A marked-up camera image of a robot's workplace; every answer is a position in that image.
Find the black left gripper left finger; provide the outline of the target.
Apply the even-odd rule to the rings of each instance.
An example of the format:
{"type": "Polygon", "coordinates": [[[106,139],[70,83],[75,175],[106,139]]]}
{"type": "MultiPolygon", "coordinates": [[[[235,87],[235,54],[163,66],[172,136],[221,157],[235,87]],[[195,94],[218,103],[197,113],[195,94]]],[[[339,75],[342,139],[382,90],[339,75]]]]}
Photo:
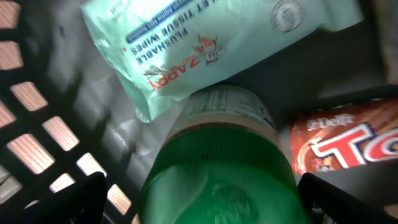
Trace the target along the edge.
{"type": "Polygon", "coordinates": [[[106,193],[104,174],[95,172],[27,207],[18,215],[18,222],[99,224],[103,222],[106,193]]]}

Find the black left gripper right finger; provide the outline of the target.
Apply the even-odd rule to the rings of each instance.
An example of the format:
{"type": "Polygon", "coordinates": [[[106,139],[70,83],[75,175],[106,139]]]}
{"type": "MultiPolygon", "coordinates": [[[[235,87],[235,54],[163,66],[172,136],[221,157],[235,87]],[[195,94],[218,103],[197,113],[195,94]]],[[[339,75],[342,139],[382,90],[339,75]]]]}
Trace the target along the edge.
{"type": "Polygon", "coordinates": [[[321,223],[325,216],[337,223],[397,223],[393,216],[311,173],[302,176],[298,191],[312,223],[321,223]]]}

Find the red chocolate wafer pack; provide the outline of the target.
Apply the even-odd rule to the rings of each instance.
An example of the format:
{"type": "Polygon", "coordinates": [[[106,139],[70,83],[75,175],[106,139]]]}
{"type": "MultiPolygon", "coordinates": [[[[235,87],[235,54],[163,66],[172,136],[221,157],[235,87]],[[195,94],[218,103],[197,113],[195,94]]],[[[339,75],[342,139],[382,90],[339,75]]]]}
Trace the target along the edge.
{"type": "Polygon", "coordinates": [[[290,125],[290,153],[296,174],[397,159],[397,99],[296,116],[290,125]]]}

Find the green lid jar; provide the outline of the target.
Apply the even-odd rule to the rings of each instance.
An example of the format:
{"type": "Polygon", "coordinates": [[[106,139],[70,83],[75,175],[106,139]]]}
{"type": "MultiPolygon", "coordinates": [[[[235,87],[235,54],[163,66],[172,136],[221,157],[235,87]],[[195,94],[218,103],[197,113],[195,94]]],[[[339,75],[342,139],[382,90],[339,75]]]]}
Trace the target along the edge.
{"type": "Polygon", "coordinates": [[[141,223],[307,223],[264,103],[232,85],[188,99],[142,187],[141,223]]]}

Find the mint wet wipes pack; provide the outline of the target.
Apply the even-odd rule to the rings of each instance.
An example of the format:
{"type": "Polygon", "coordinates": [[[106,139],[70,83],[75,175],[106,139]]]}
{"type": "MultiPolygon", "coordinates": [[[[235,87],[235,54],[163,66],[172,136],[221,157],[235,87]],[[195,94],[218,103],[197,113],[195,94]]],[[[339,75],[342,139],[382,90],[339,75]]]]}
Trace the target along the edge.
{"type": "Polygon", "coordinates": [[[353,0],[94,0],[81,11],[145,123],[317,29],[363,20],[353,0]]]}

